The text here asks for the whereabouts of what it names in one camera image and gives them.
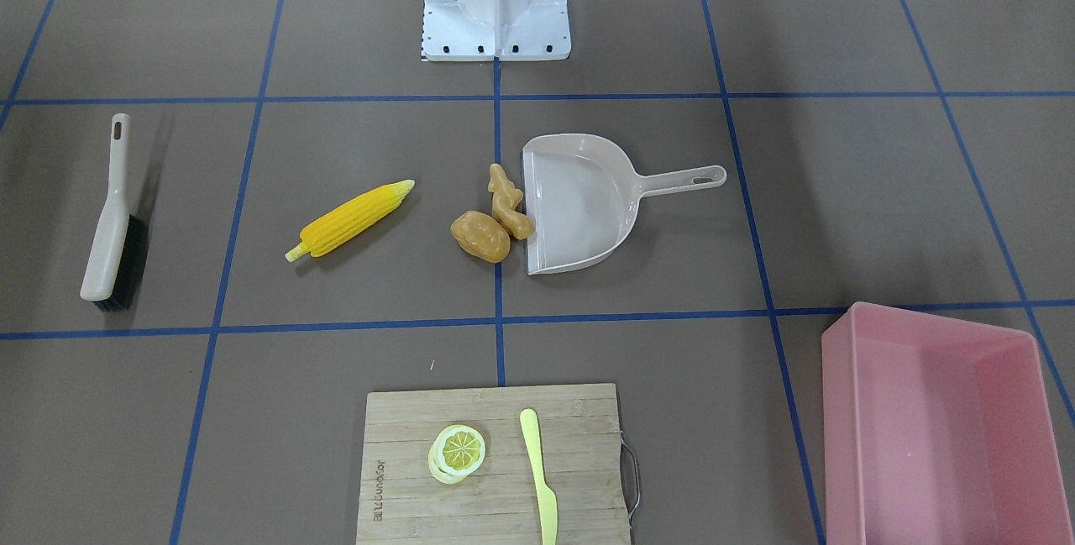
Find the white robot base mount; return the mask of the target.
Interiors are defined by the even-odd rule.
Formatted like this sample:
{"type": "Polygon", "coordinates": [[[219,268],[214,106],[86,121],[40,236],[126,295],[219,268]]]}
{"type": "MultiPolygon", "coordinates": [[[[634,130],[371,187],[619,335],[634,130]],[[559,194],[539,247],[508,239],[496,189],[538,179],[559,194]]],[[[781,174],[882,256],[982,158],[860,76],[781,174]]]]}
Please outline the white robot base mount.
{"type": "Polygon", "coordinates": [[[569,0],[422,1],[425,60],[565,60],[571,55],[569,0]]]}

